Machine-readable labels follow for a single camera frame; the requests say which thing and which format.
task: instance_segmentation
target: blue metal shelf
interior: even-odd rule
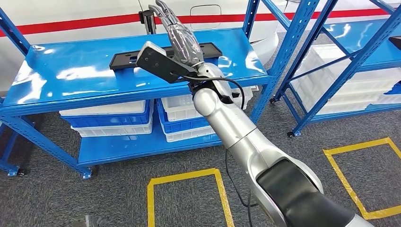
[[[299,136],[300,131],[309,123],[322,122],[343,117],[356,116],[368,113],[376,113],[387,110],[401,109],[401,104],[391,105],[369,105],[365,110],[322,114],[317,115],[324,107],[328,100],[344,85],[344,83],[352,78],[355,73],[371,70],[380,70],[387,68],[401,67],[401,51],[395,47],[389,40],[389,36],[401,35],[401,8],[392,8],[382,0],[370,0],[386,12],[391,13],[388,19],[346,22],[325,25],[330,12],[333,10],[338,0],[327,0],[322,12],[320,13],[311,32],[306,38],[301,50],[296,56],[294,63],[291,65],[287,75],[283,79],[277,93],[271,102],[277,102],[281,97],[289,107],[293,114],[297,125],[288,133],[288,136]],[[294,77],[296,70],[301,65],[303,58],[308,53],[313,41],[323,31],[334,41],[334,43],[346,54],[337,60],[331,61],[316,69],[310,70],[302,75]],[[339,75],[326,92],[319,98],[316,104],[307,112],[300,100],[297,92],[291,86],[290,82],[304,75],[312,73],[324,67],[328,67],[346,58],[350,58],[351,62],[346,69]],[[286,90],[294,94],[296,101],[301,106],[304,116],[300,116],[294,106],[286,96]]]
[[[226,77],[245,87],[271,81],[242,29],[195,35],[200,43],[213,42],[222,51],[222,57],[211,61]],[[140,50],[146,41],[171,45],[166,34],[33,45],[0,111],[45,113],[190,94],[186,82],[169,84],[141,68],[109,69],[115,53]]]
[[[157,107],[155,107],[151,134],[140,135],[140,140],[130,140],[129,136],[82,138],[78,165],[93,166],[220,144],[221,141],[216,134],[168,143],[160,125]]]
[[[387,19],[344,22],[324,25],[326,35],[345,53],[361,50]],[[401,26],[390,36],[401,35]],[[401,51],[388,39],[372,53],[359,72],[401,67]]]
[[[222,51],[223,56],[211,61],[226,77],[244,87],[263,85],[251,114],[255,123],[294,53],[319,0],[301,1],[291,23],[271,0],[263,0],[287,29],[269,73],[248,40],[259,2],[248,1],[242,28],[195,32],[200,43],[213,42]],[[1,18],[8,18],[2,10]],[[140,68],[116,73],[109,70],[110,60],[115,53],[139,50],[146,41],[161,47],[170,46],[167,35],[30,45],[10,20],[3,20],[0,27],[4,28],[16,45],[25,44],[20,50],[26,55],[6,100],[0,103],[0,120],[80,173],[84,179],[91,177],[91,170],[87,166],[220,144],[216,135],[167,143],[155,111],[153,132],[143,135],[144,139],[142,135],[140,140],[129,140],[130,137],[126,136],[83,138],[79,158],[76,160],[20,116],[189,94],[186,83],[168,84]]]

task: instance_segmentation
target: silver robotic arm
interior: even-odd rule
[[[372,227],[354,212],[324,196],[316,174],[303,162],[272,144],[233,102],[221,70],[204,63],[192,31],[165,3],[150,5],[163,22],[174,60],[147,42],[137,65],[169,83],[189,81],[196,110],[240,165],[253,196],[278,227]]]

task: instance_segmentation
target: black mounting plate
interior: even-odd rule
[[[399,50],[401,50],[401,36],[392,36],[389,38],[390,42],[394,44]]]
[[[218,49],[213,43],[202,43],[199,44],[200,48],[203,51],[203,58],[218,58],[223,56],[223,53],[220,49]],[[169,58],[174,56],[174,50],[171,46],[163,47],[166,51],[166,55]],[[135,68],[137,67],[137,59],[138,54],[140,51],[131,51],[131,52],[124,52],[124,53],[116,53],[110,62],[110,69],[111,70],[122,70],[128,68]]]

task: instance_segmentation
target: yellow floor tape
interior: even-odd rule
[[[366,220],[385,218],[388,216],[400,214],[401,213],[401,205],[395,206],[395,207],[390,207],[390,208],[383,209],[383,210],[367,212],[366,208],[362,204],[361,200],[357,197],[357,194],[351,188],[351,186],[349,185],[344,174],[341,172],[340,168],[338,167],[336,161],[333,158],[333,155],[345,153],[345,152],[349,152],[349,151],[353,151],[353,150],[363,149],[363,148],[369,148],[369,147],[373,147],[373,146],[379,146],[379,145],[383,145],[383,144],[389,144],[390,147],[398,155],[398,157],[401,158],[400,150],[397,148],[397,146],[394,144],[394,142],[390,139],[390,137],[379,139],[379,140],[373,140],[373,141],[369,141],[369,142],[364,142],[364,143],[353,144],[353,145],[340,147],[340,148],[323,150],[324,154],[326,155],[328,161],[330,162],[331,166],[333,167],[333,169],[336,172],[337,176],[339,177],[340,181],[344,185],[348,194],[351,196],[352,200],[358,206],[363,218]]]
[[[218,169],[204,169],[194,172],[188,172],[184,174],[176,174],[170,176],[163,176],[158,178],[150,179],[148,184],[148,226],[155,226],[155,193],[154,186],[156,184],[168,183],[173,181],[186,180],[195,177],[214,175],[217,182],[218,192],[220,194],[221,204],[223,206],[224,215],[226,217],[226,222],[228,227],[234,227],[233,217],[231,215],[230,206],[228,205],[226,190],[224,189],[223,179],[221,178],[221,173]]]

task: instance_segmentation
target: blue shelf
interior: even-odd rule
[[[195,32],[223,56],[212,59],[242,86],[268,84],[266,73],[240,28]],[[146,41],[170,46],[166,34],[32,45],[0,112],[8,116],[189,94],[186,82],[169,84],[141,68],[109,69],[115,53],[140,50]]]
[[[94,166],[131,158],[204,148],[220,144],[221,141],[216,134],[168,143],[160,125],[157,107],[155,107],[155,111],[153,112],[153,130],[151,134],[140,135],[139,140],[130,140],[129,136],[82,138],[78,165]]]
[[[324,32],[346,54],[362,49],[387,19],[324,25]],[[390,36],[401,35],[398,26]],[[359,71],[401,67],[401,51],[385,40],[365,61]]]
[[[352,117],[352,116],[358,116],[358,115],[363,115],[363,114],[373,114],[373,113],[377,113],[377,112],[397,110],[397,109],[401,109],[401,104],[381,104],[381,105],[370,104],[369,106],[367,106],[367,108],[365,110],[345,112],[345,113],[315,115],[311,121],[312,122],[324,122],[324,121],[335,120],[335,119],[344,118],[344,117]]]

